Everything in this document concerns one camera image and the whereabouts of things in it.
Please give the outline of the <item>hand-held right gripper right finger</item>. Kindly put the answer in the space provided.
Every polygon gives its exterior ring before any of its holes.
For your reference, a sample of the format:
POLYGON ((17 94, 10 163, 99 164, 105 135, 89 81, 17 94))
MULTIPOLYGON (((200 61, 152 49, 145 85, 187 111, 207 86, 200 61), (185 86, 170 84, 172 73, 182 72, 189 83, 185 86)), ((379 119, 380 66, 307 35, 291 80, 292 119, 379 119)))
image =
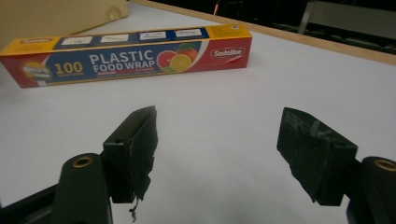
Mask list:
POLYGON ((358 146, 314 116, 283 109, 276 148, 312 201, 337 206, 358 146))

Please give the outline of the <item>plastic wrap box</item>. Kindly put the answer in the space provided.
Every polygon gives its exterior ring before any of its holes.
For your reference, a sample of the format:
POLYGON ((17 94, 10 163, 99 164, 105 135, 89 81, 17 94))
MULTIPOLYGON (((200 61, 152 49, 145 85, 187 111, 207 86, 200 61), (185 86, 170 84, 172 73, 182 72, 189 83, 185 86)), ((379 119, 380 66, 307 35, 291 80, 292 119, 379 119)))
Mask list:
POLYGON ((0 63, 22 88, 245 68, 252 35, 241 24, 99 35, 18 38, 0 63))

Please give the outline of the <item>grey metal frame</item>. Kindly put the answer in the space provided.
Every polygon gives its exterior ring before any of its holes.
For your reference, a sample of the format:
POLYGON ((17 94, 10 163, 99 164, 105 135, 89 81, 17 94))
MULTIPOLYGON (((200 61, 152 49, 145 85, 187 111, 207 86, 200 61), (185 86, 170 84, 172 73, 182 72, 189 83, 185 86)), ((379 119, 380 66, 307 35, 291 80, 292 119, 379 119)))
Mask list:
POLYGON ((308 23, 396 39, 395 11, 309 0, 301 19, 299 34, 305 32, 308 23))

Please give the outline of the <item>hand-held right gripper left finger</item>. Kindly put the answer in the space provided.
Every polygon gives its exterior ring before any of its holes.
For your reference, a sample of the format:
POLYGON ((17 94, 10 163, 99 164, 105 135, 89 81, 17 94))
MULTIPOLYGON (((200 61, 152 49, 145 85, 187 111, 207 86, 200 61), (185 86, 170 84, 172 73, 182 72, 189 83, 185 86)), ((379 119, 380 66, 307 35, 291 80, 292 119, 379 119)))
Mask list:
POLYGON ((114 203, 143 200, 158 145, 154 105, 132 112, 103 143, 110 197, 114 203))

